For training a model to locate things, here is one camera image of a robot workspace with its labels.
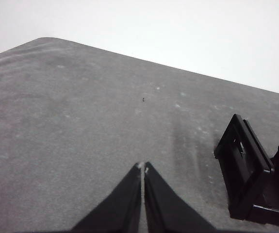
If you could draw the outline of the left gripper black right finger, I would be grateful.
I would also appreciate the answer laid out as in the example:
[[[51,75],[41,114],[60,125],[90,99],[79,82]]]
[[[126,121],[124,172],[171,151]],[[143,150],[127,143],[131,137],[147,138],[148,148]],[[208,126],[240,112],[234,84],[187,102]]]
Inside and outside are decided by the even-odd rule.
[[[182,200],[154,166],[145,163],[145,208],[150,233],[211,233],[215,227]]]

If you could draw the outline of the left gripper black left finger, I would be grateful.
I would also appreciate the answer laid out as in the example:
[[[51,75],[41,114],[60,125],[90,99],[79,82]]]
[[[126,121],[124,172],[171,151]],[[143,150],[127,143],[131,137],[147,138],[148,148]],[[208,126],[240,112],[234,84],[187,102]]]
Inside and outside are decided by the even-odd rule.
[[[129,170],[108,197],[72,230],[78,233],[137,233],[141,213],[141,165]]]

